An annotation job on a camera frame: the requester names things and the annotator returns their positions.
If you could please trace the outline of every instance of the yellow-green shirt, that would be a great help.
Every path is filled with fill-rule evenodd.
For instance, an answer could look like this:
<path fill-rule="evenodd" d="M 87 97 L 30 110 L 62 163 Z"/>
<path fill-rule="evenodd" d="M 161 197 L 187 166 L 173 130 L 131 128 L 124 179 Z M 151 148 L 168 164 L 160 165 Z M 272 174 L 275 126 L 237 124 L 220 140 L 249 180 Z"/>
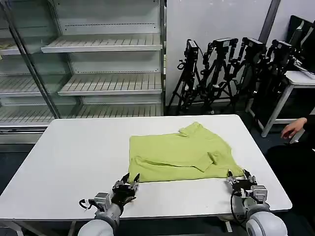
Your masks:
<path fill-rule="evenodd" d="M 130 180 L 140 182 L 242 176 L 231 147 L 198 122 L 177 134 L 132 136 L 129 150 Z"/>

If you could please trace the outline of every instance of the white metal shelf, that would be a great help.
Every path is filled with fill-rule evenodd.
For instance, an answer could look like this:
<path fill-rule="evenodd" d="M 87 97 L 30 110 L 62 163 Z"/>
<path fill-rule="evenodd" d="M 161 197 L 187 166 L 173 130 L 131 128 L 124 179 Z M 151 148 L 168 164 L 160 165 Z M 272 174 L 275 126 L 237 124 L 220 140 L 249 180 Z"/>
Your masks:
<path fill-rule="evenodd" d="M 158 51 L 162 49 L 158 33 L 63 35 L 42 47 L 43 53 Z"/>
<path fill-rule="evenodd" d="M 48 125 L 54 119 L 47 106 L 0 107 L 0 126 Z"/>
<path fill-rule="evenodd" d="M 25 43 L 30 54 L 41 52 L 40 48 L 45 45 L 45 43 L 38 38 L 26 39 Z M 20 55 L 18 46 L 16 46 L 12 38 L 0 39 L 0 55 Z"/>
<path fill-rule="evenodd" d="M 160 73 L 75 74 L 60 96 L 160 94 Z"/>
<path fill-rule="evenodd" d="M 83 105 L 69 118 L 159 117 L 161 104 L 152 105 Z"/>
<path fill-rule="evenodd" d="M 63 75 L 44 75 L 44 84 L 50 93 L 56 92 Z M 0 76 L 1 97 L 41 96 L 41 93 L 31 75 Z"/>

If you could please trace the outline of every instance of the camera on tripod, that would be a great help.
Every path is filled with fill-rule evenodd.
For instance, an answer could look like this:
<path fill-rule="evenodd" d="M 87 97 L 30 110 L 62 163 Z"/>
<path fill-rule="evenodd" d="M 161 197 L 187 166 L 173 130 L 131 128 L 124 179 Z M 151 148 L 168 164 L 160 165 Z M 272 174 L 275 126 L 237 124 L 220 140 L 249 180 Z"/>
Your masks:
<path fill-rule="evenodd" d="M 184 51 L 184 55 L 187 61 L 197 62 L 198 61 L 198 46 L 196 42 L 188 39 L 186 50 Z"/>
<path fill-rule="evenodd" d="M 185 114 L 193 103 L 202 103 L 201 114 L 213 114 L 212 104 L 216 100 L 229 99 L 228 106 L 232 105 L 235 112 L 236 102 L 241 95 L 246 95 L 248 101 L 254 96 L 257 97 L 259 90 L 266 90 L 270 86 L 276 88 L 274 90 L 280 89 L 287 65 L 293 58 L 293 47 L 285 42 L 274 40 L 272 46 L 267 50 L 264 43 L 244 37 L 239 55 L 234 58 L 237 43 L 237 38 L 223 38 L 210 42 L 207 52 L 203 54 L 204 69 L 200 72 L 202 75 L 202 79 L 200 79 L 197 70 L 200 48 L 195 41 L 188 39 L 184 52 L 185 61 L 181 60 L 178 65 L 178 69 L 183 70 L 183 72 L 173 91 L 167 113 L 175 96 L 179 97 L 176 115 Z M 217 57 L 210 66 L 209 60 L 213 51 L 217 52 Z M 236 77 L 243 67 L 244 71 L 238 82 Z M 224 77 L 222 81 L 219 81 L 222 70 Z M 195 77 L 198 80 L 197 85 L 195 85 Z"/>

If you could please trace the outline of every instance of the black sleeve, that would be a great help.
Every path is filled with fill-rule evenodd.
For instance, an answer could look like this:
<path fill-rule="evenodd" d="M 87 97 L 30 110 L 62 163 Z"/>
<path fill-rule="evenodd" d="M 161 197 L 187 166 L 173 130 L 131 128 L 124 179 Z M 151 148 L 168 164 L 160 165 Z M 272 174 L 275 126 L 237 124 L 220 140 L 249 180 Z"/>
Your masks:
<path fill-rule="evenodd" d="M 315 131 L 315 115 L 309 115 L 306 117 L 307 123 L 304 125 L 304 129 L 307 131 Z"/>

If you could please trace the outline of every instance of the white table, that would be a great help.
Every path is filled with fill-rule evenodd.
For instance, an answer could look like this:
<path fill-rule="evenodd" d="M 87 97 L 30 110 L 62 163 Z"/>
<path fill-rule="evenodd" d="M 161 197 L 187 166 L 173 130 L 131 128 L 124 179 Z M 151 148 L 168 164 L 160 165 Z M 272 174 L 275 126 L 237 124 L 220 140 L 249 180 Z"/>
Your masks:
<path fill-rule="evenodd" d="M 268 135 L 271 127 L 274 124 L 289 124 L 296 119 L 278 119 L 278 115 L 280 114 L 282 108 L 284 107 L 287 99 L 289 98 L 293 89 L 315 89 L 315 79 L 312 79 L 310 76 L 307 75 L 306 72 L 303 71 L 288 71 L 286 77 L 289 80 L 289 85 L 285 88 L 284 92 L 279 99 L 275 109 L 273 110 L 269 120 L 265 126 L 258 121 L 260 128 L 262 129 L 261 136 L 264 138 Z M 253 111 L 250 109 L 251 104 L 247 108 L 247 110 L 254 116 Z"/>
<path fill-rule="evenodd" d="M 128 172 L 132 135 L 176 133 L 197 121 L 232 147 L 238 165 L 268 189 L 271 210 L 291 201 L 237 115 L 57 119 L 47 128 L 0 196 L 0 220 L 72 221 L 94 218 L 80 199 L 108 192 Z M 225 179 L 141 183 L 122 218 L 230 214 L 231 187 Z M 241 211 L 240 205 L 235 211 Z"/>

